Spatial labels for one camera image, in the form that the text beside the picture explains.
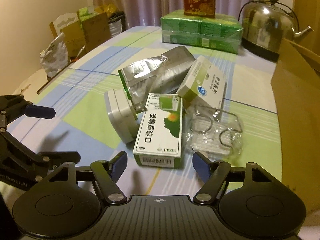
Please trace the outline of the white green spray box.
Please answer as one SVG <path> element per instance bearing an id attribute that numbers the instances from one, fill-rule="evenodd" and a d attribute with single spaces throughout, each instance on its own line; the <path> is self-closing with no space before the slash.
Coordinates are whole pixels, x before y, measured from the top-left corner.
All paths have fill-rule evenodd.
<path id="1" fill-rule="evenodd" d="M 182 99 L 177 94 L 150 93 L 133 155 L 138 165 L 178 168 L 182 147 Z"/>

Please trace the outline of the white plastic case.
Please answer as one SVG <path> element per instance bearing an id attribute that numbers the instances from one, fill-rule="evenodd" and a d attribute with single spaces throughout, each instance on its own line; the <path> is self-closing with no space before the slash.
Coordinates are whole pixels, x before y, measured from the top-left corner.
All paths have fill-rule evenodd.
<path id="1" fill-rule="evenodd" d="M 122 89 L 105 92 L 105 104 L 110 123 L 125 144 L 135 140 L 139 125 L 131 101 Z"/>

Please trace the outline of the checked tablecloth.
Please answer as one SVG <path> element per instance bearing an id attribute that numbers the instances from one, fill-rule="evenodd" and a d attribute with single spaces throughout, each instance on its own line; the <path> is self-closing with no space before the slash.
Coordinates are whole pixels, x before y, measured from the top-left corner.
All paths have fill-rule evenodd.
<path id="1" fill-rule="evenodd" d="M 120 151 L 129 156 L 118 181 L 126 195 L 195 194 L 201 181 L 190 154 L 183 156 L 179 169 L 137 165 L 131 145 L 121 142 L 106 112 L 104 93 L 120 89 L 118 70 L 173 48 L 163 43 L 159 27 L 134 27 L 92 51 L 51 83 L 34 100 L 53 107 L 53 119 L 23 116 L 8 130 L 34 152 L 76 151 L 80 165 L 111 159 Z M 281 146 L 277 110 L 271 88 L 275 65 L 246 50 L 238 54 L 190 47 L 195 56 L 204 56 L 227 77 L 223 107 L 239 116 L 244 125 L 243 151 L 236 166 L 253 161 L 276 178 L 281 178 Z"/>

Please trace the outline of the clear bag with metal rings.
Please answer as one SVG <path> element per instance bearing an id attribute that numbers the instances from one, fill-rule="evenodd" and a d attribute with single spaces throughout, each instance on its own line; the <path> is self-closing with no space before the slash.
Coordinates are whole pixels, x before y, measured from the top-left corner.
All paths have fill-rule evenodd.
<path id="1" fill-rule="evenodd" d="M 183 147 L 210 159 L 233 159 L 242 152 L 244 126 L 238 115 L 202 105 L 186 110 Z"/>

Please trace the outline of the white plastic bag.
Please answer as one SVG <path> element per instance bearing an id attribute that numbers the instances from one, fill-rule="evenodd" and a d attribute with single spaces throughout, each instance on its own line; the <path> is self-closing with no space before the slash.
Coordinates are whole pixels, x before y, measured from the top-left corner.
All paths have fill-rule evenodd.
<path id="1" fill-rule="evenodd" d="M 48 78 L 54 77 L 69 64 L 68 50 L 65 44 L 65 34 L 60 33 L 49 46 L 40 52 L 40 65 Z"/>

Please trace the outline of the white green tablet box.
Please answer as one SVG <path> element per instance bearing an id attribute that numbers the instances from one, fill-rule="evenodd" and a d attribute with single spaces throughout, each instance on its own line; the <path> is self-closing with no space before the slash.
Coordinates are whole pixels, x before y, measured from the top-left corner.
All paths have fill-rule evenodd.
<path id="1" fill-rule="evenodd" d="M 177 90 L 185 109 L 193 105 L 220 109 L 225 93 L 224 73 L 204 56 L 199 56 Z"/>

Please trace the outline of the cardboard boxes pile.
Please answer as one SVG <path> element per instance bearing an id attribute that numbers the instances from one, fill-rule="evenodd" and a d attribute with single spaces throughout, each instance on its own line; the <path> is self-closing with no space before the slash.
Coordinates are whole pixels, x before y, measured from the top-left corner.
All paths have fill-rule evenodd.
<path id="1" fill-rule="evenodd" d="M 90 6 L 65 13 L 49 24 L 53 37 L 65 34 L 65 44 L 71 60 L 92 51 L 125 30 L 125 14 L 117 11 L 111 18 L 95 12 Z"/>

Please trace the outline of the silver foil pouch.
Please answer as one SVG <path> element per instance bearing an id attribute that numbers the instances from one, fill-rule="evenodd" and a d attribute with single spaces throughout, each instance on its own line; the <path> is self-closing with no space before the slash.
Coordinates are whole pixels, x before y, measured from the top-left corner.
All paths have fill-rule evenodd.
<path id="1" fill-rule="evenodd" d="M 150 93 L 176 93 L 194 61 L 195 57 L 185 46 L 178 46 L 118 70 L 136 113 L 144 111 Z"/>

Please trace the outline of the yellow plastic bag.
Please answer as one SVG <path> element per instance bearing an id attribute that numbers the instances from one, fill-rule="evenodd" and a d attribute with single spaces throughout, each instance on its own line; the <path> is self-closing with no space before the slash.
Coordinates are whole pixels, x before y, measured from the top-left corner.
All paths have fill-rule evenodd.
<path id="1" fill-rule="evenodd" d="M 112 15 L 114 15 L 118 11 L 118 8 L 114 4 L 108 4 L 97 6 L 94 10 L 99 14 L 106 13 L 108 18 L 111 18 Z"/>

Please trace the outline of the brown cardboard box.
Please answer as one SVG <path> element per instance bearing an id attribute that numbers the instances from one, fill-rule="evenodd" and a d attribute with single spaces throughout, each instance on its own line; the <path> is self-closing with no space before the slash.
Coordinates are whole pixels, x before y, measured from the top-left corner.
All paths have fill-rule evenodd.
<path id="1" fill-rule="evenodd" d="M 271 86 L 282 153 L 282 182 L 305 204 L 319 210 L 319 56 L 283 39 Z"/>

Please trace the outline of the green shrink-wrapped box pack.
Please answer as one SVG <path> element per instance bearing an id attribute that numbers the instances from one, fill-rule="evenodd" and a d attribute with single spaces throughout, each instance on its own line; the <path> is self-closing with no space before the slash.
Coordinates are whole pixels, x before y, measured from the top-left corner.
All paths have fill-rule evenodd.
<path id="1" fill-rule="evenodd" d="M 203 47 L 237 54 L 242 26 L 233 16 L 188 16 L 182 9 L 161 18 L 162 42 Z"/>

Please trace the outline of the stainless steel kettle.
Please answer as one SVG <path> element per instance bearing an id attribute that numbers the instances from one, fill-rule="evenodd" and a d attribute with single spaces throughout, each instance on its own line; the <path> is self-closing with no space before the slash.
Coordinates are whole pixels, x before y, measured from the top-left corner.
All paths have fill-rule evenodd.
<path id="1" fill-rule="evenodd" d="M 313 31 L 310 26 L 300 30 L 295 12 L 279 0 L 253 0 L 245 3 L 239 12 L 241 45 L 253 54 L 276 62 L 282 39 L 300 42 Z"/>

